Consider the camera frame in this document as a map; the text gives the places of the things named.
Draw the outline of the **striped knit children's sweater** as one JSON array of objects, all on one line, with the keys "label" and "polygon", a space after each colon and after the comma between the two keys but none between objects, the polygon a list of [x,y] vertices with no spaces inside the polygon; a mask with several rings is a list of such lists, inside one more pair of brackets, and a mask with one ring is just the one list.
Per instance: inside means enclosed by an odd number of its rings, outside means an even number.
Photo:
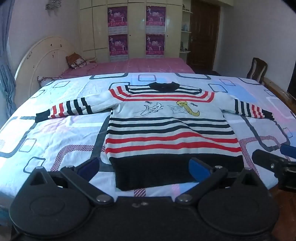
[{"label": "striped knit children's sweater", "polygon": [[193,182],[192,158],[239,172],[241,146],[224,113],[273,119],[271,112],[223,92],[154,82],[55,104],[36,122],[106,109],[105,153],[121,191]]}]

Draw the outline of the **black television screen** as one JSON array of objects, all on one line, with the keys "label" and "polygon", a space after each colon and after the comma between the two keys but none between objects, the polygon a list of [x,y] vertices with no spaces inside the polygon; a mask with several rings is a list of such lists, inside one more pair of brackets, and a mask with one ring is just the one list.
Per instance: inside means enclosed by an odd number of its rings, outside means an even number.
[{"label": "black television screen", "polygon": [[287,93],[296,99],[296,66],[294,67]]}]

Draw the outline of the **dark wooden chair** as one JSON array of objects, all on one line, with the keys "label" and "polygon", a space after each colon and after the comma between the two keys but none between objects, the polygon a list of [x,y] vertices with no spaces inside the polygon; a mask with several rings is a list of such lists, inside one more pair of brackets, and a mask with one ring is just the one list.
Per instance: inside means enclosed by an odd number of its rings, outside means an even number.
[{"label": "dark wooden chair", "polygon": [[261,84],[267,72],[267,68],[268,64],[265,61],[254,57],[246,78],[256,80],[259,84]]}]

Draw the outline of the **white spotted pillow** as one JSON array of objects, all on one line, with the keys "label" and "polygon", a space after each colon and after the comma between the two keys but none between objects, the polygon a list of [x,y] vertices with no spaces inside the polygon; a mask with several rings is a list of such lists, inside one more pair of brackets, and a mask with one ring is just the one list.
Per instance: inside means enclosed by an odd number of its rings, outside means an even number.
[{"label": "white spotted pillow", "polygon": [[45,87],[46,85],[48,85],[49,83],[53,82],[53,81],[56,81],[56,80],[60,80],[60,79],[63,79],[61,76],[57,76],[57,77],[41,77],[41,76],[38,76],[37,77],[37,81],[39,83],[39,85],[41,87]]}]

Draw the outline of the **orange patterned cushion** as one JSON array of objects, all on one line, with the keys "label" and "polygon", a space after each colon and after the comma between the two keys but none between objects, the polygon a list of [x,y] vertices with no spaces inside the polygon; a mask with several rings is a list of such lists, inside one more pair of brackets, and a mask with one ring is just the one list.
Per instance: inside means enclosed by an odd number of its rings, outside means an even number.
[{"label": "orange patterned cushion", "polygon": [[87,65],[86,60],[84,60],[79,54],[73,53],[69,56],[66,56],[67,64],[72,69],[79,69]]}]

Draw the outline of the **pink bed sheet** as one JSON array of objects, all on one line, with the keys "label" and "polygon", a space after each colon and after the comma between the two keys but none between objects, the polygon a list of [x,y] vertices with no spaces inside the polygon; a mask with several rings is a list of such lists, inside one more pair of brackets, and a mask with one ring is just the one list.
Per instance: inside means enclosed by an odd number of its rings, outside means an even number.
[{"label": "pink bed sheet", "polygon": [[78,69],[69,68],[60,76],[64,79],[68,79],[90,75],[149,72],[194,73],[192,68],[181,58],[135,58],[119,62],[89,63]]}]

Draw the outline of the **cream bed headboard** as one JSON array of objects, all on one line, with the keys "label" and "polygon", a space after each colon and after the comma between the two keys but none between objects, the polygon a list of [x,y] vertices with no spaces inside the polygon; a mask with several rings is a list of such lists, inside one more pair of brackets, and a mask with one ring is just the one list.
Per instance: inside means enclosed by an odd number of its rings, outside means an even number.
[{"label": "cream bed headboard", "polygon": [[66,56],[76,52],[74,46],[61,37],[46,37],[34,44],[24,55],[16,73],[14,102],[19,108],[41,85],[37,77],[57,77],[69,67]]}]

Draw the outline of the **corner shelf unit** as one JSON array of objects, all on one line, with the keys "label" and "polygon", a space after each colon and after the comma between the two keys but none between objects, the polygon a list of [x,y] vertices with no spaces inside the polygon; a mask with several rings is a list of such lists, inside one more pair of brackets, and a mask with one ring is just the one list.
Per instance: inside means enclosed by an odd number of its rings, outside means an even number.
[{"label": "corner shelf unit", "polygon": [[182,25],[181,25],[181,43],[180,43],[180,58],[186,63],[190,53],[190,39],[191,39],[191,0],[183,0],[182,6]]}]

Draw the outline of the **lower left purple poster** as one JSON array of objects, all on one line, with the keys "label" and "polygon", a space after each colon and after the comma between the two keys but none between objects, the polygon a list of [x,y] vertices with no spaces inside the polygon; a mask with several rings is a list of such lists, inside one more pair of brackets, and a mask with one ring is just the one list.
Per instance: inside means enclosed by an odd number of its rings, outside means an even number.
[{"label": "lower left purple poster", "polygon": [[127,34],[109,35],[109,56],[111,62],[128,60]]}]

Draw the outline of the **purple poster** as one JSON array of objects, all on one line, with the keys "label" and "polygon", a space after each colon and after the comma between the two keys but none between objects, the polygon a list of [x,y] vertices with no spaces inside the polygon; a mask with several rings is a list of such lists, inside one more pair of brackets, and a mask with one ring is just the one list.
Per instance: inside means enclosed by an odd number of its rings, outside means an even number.
[{"label": "purple poster", "polygon": [[127,6],[108,8],[108,34],[124,35],[128,33]]},{"label": "purple poster", "polygon": [[165,51],[165,35],[146,34],[146,58],[163,58]]},{"label": "purple poster", "polygon": [[147,6],[146,34],[164,35],[166,31],[166,7]]},{"label": "purple poster", "polygon": [[128,60],[127,34],[109,35],[109,56],[111,62]]}]

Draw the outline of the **lower right purple poster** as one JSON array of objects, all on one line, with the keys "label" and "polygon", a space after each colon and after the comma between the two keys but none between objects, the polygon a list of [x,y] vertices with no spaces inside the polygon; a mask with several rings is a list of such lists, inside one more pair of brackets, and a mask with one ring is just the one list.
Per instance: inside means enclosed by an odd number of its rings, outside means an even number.
[{"label": "lower right purple poster", "polygon": [[146,34],[146,58],[163,58],[165,51],[165,35]]}]

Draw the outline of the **cream wardrobe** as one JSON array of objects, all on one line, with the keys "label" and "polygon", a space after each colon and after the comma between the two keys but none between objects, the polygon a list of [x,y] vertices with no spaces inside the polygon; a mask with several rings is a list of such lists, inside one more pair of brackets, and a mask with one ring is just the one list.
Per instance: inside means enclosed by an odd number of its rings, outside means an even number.
[{"label": "cream wardrobe", "polygon": [[183,1],[80,1],[79,24],[82,53],[100,63],[110,61],[108,8],[127,6],[128,59],[146,58],[147,6],[166,7],[164,58],[180,56]]}]

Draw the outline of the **dark wooden door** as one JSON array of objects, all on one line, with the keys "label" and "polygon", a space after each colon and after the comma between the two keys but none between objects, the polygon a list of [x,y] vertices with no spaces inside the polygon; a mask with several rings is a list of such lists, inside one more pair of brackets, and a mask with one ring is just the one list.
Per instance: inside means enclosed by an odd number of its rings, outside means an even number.
[{"label": "dark wooden door", "polygon": [[188,65],[194,71],[212,71],[219,33],[220,6],[191,1]]}]

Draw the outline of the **upper left purple poster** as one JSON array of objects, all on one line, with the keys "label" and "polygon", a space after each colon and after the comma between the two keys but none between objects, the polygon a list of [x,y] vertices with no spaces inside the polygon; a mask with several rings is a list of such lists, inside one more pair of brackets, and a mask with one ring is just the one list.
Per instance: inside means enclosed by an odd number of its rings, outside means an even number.
[{"label": "upper left purple poster", "polygon": [[124,35],[128,33],[127,6],[108,8],[108,34]]}]

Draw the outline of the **wooden bed frame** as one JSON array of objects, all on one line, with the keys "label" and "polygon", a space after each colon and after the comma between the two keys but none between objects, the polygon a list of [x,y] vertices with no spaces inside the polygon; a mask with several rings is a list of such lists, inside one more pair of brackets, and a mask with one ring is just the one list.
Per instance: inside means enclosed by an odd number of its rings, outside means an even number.
[{"label": "wooden bed frame", "polygon": [[270,90],[276,97],[278,97],[294,114],[296,114],[296,102],[295,99],[282,90],[279,86],[273,83],[268,78],[263,78],[262,85]]}]

